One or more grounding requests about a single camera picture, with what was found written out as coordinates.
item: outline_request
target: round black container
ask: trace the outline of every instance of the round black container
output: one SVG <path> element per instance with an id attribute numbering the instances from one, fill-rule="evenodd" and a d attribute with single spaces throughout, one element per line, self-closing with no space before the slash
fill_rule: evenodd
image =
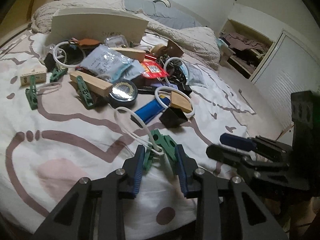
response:
<path id="1" fill-rule="evenodd" d="M 135 104 L 138 96 L 138 89 L 133 82 L 120 79 L 113 83 L 109 93 L 109 103 L 113 108 L 119 106 L 131 107 Z"/>

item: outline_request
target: qr code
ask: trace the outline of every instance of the qr code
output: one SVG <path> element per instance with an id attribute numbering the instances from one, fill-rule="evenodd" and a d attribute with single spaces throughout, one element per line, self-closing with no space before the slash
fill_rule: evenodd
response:
<path id="1" fill-rule="evenodd" d="M 161 72 L 157 66 L 148 66 L 148 68 L 150 69 L 151 73 Z"/>

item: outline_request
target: door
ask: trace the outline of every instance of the door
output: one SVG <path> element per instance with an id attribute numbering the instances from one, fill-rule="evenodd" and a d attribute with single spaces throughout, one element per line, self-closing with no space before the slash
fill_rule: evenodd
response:
<path id="1" fill-rule="evenodd" d="M 275 49 L 252 82 L 285 129 L 292 124 L 291 93 L 318 90 L 320 61 L 301 41 L 283 31 Z"/>

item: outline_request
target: blue lighter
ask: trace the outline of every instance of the blue lighter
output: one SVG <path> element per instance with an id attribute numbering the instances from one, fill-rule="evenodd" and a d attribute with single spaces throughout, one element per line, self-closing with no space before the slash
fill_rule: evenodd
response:
<path id="1" fill-rule="evenodd" d="M 160 95 L 160 99 L 166 106 L 170 104 L 169 98 Z M 164 108 L 158 103 L 158 101 L 156 99 L 153 99 L 151 102 L 135 111 L 135 113 L 143 120 L 145 124 L 147 124 L 163 110 Z M 140 126 L 138 121 L 133 116 L 131 116 L 131 120 Z"/>

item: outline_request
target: wooden furniture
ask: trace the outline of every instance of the wooden furniture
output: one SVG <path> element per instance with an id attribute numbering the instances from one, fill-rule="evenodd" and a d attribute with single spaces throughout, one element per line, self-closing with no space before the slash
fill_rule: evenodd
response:
<path id="1" fill-rule="evenodd" d="M 0 24 L 0 46 L 25 30 L 31 23 L 34 12 L 51 1 L 55 0 L 16 0 Z"/>
<path id="2" fill-rule="evenodd" d="M 253 68 L 248 69 L 248 65 L 243 64 L 243 62 L 241 60 L 238 60 L 235 55 L 230 56 L 230 58 L 227 60 L 227 62 L 230 65 L 232 65 L 237 71 L 239 71 L 245 78 L 251 81 L 258 73 L 258 71 L 261 69 L 268 55 L 271 53 L 274 47 L 274 41 L 270 40 L 268 37 L 257 32 L 256 30 L 231 19 L 228 19 L 220 35 L 223 35 L 225 33 L 239 33 L 248 38 L 249 40 L 261 42 L 269 48 L 268 52 L 266 53 L 256 49 L 246 50 L 247 54 L 249 54 L 251 57 L 255 58 L 255 60 L 259 62 L 259 64 L 256 65 L 255 70 Z"/>

